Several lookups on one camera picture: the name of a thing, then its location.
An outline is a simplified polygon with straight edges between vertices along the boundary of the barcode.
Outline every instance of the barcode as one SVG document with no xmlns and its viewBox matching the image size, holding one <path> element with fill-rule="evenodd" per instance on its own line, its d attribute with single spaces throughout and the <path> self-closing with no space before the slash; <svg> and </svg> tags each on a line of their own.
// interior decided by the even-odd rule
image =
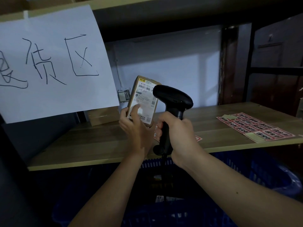
<svg viewBox="0 0 303 227">
<path fill-rule="evenodd" d="M 154 104 L 156 103 L 157 98 L 153 97 L 152 102 L 151 102 L 151 106 L 154 107 Z"/>
</svg>

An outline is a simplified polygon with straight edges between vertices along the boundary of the barcode scanner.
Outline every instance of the barcode scanner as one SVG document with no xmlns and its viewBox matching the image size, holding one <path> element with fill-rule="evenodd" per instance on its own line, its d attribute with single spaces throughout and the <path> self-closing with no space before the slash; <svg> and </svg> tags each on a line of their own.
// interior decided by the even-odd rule
<svg viewBox="0 0 303 227">
<path fill-rule="evenodd" d="M 153 95 L 165 103 L 165 111 L 169 111 L 179 119 L 183 119 L 185 110 L 192 108 L 194 103 L 191 97 L 184 92 L 166 85 L 156 85 Z M 162 136 L 159 145 L 154 146 L 153 151 L 156 155 L 168 156 L 172 153 L 172 145 L 169 139 L 169 126 L 163 122 Z"/>
</svg>

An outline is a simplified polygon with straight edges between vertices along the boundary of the wall socket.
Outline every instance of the wall socket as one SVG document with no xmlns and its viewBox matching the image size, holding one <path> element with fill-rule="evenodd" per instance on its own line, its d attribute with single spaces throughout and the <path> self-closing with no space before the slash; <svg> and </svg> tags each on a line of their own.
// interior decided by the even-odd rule
<svg viewBox="0 0 303 227">
<path fill-rule="evenodd" d="M 118 91 L 118 96 L 120 103 L 128 102 L 130 98 L 129 90 Z"/>
</svg>

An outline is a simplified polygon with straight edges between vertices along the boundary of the white wall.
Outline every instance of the white wall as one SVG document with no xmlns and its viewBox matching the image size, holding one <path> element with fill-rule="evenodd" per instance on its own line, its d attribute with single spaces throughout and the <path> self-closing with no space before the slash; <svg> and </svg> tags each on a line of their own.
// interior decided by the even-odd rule
<svg viewBox="0 0 303 227">
<path fill-rule="evenodd" d="M 141 75 L 187 93 L 194 107 L 216 105 L 220 29 L 212 26 L 107 43 L 117 90 L 131 89 Z M 165 105 L 159 102 L 156 111 L 165 111 Z"/>
</svg>

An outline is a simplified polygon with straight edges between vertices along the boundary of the cardboard box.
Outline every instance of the cardboard box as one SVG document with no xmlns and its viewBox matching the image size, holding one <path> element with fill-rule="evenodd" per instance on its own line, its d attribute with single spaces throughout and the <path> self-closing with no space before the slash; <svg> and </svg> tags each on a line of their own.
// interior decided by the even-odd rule
<svg viewBox="0 0 303 227">
<path fill-rule="evenodd" d="M 120 118 L 118 106 L 89 110 L 87 114 L 92 126 L 119 121 Z"/>
<path fill-rule="evenodd" d="M 134 81 L 131 97 L 127 105 L 127 118 L 131 119 L 131 110 L 136 104 L 139 103 L 141 106 L 138 110 L 138 114 L 142 122 L 146 126 L 152 126 L 152 118 L 158 103 L 158 99 L 154 97 L 152 91 L 154 87 L 159 84 L 159 82 L 149 78 L 137 76 L 136 80 Z"/>
</svg>

